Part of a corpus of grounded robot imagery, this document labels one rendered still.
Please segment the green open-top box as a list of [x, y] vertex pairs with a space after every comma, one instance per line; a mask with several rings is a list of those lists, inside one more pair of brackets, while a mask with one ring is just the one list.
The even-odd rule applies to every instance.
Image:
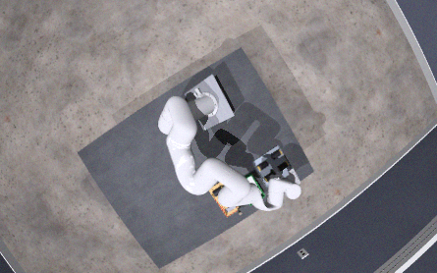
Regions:
[[[254, 178], [252, 178], [253, 176], [252, 176], [251, 173], [248, 173], [248, 174], [246, 175], [246, 177], [249, 179], [249, 182], [250, 182], [250, 183], [254, 183], [254, 184], [255, 184], [256, 181], [255, 181]], [[257, 183], [256, 183], [256, 184], [257, 184]], [[260, 186], [259, 186], [258, 184], [257, 184], [257, 186], [258, 186], [258, 188], [259, 188], [259, 190], [260, 190], [260, 192], [261, 192], [262, 198], [265, 197], [265, 195], [264, 195], [263, 191], [261, 190]]]

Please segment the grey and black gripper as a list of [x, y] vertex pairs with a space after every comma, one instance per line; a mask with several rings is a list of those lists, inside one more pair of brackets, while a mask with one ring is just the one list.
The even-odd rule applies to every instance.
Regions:
[[269, 174], [269, 176], [270, 176], [270, 178], [272, 178], [272, 177], [282, 177], [282, 178], [285, 178], [283, 175], [281, 175], [280, 173], [278, 173], [278, 172], [274, 172], [272, 169], [270, 170], [270, 174]]

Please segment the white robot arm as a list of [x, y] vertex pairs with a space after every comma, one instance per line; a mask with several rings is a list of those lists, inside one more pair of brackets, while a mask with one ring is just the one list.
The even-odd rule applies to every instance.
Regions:
[[209, 92], [200, 93], [198, 88], [195, 92], [198, 95], [194, 93], [196, 99], [190, 102], [181, 96], [170, 97], [158, 121], [159, 130], [167, 135], [167, 146], [183, 188], [193, 194], [204, 194], [220, 182], [224, 185], [218, 192], [221, 205], [252, 204], [265, 211], [280, 208], [284, 195], [290, 199], [298, 198], [301, 193], [300, 179], [292, 167], [287, 177], [269, 179], [266, 202], [263, 202], [256, 184], [250, 183], [244, 175], [218, 158], [205, 159], [196, 170], [191, 149], [191, 142], [197, 133], [196, 121], [214, 116], [218, 111], [218, 102]]

